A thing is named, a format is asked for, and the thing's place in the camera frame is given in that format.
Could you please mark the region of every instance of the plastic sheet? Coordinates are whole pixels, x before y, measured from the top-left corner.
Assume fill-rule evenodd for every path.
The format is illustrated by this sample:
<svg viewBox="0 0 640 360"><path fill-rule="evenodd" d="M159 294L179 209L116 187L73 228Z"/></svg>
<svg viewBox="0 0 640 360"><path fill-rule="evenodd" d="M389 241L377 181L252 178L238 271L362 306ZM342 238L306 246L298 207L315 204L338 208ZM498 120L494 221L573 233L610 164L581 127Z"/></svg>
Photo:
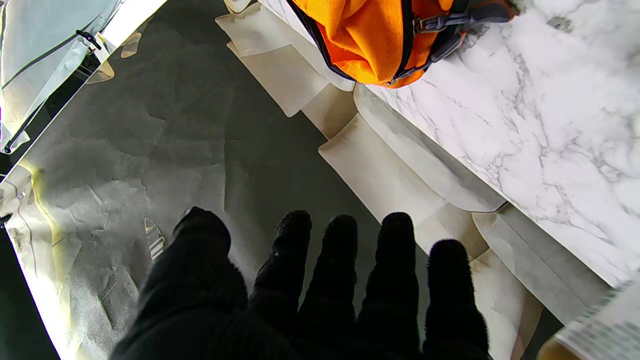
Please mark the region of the plastic sheet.
<svg viewBox="0 0 640 360"><path fill-rule="evenodd" d="M564 324L611 289L513 206L497 214L474 214L474 221L513 275Z"/></svg>
<svg viewBox="0 0 640 360"><path fill-rule="evenodd" d="M98 32L117 2L21 0L4 6L0 107L9 135L3 134L1 147L82 62L88 42L76 30Z"/></svg>

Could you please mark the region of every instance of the gray floor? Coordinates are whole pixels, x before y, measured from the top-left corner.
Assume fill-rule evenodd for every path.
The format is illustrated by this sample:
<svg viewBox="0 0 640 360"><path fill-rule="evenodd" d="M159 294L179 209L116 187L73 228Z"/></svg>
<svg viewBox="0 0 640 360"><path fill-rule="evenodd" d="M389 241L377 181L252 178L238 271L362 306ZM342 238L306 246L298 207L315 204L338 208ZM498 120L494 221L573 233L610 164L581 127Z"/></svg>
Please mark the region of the gray floor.
<svg viewBox="0 0 640 360"><path fill-rule="evenodd" d="M55 246L74 258L73 320L96 354L127 327L150 268L144 218L169 234L194 205L225 220L249 287L284 213L306 209L315 224L307 283L325 225L353 215L356 307L364 297L379 224L318 155L321 133L302 114L285 117L226 48L214 23L226 12L222 1L169 0L138 53L113 56L115 77L85 85L25 156L61 227ZM425 264L420 253L424 285ZM421 299L425 309L426 292Z"/></svg>

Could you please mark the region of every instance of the white marble surface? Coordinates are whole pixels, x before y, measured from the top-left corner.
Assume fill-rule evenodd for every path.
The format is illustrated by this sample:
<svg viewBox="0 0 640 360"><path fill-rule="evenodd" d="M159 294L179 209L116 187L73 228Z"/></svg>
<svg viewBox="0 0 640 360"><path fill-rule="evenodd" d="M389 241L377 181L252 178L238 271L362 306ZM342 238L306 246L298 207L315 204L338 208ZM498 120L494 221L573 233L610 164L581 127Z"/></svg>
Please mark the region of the white marble surface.
<svg viewBox="0 0 640 360"><path fill-rule="evenodd" d="M309 38L284 0L260 1ZM531 1L480 33L371 90L618 284L640 266L640 2Z"/></svg>

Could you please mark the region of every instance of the gloved hand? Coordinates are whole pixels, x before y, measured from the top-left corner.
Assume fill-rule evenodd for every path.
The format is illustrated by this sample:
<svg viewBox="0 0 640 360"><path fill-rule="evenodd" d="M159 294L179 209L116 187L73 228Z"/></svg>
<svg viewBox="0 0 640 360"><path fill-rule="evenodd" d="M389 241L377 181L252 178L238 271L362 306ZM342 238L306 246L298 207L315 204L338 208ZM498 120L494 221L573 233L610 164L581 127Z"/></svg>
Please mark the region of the gloved hand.
<svg viewBox="0 0 640 360"><path fill-rule="evenodd" d="M382 221L376 266L355 316L357 224L334 218L326 228L313 278L298 310L311 219L305 211L288 213L276 230L269 259L258 272L250 307L272 328L293 340L304 358L419 357L418 282L411 218L393 213ZM464 246L442 240L431 249L428 265L431 303L426 315L428 359L486 359L488 336L476 309ZM320 353L324 356L313 356Z"/></svg>
<svg viewBox="0 0 640 360"><path fill-rule="evenodd" d="M304 301L311 219L293 211L280 221L271 255L247 297L228 260L231 239L213 213L193 208L159 257L140 294L140 313L112 359L488 359L488 337L476 309L464 246L431 249L431 303L419 351L418 283L413 224L387 216L376 266L356 317L357 224L334 218Z"/></svg>

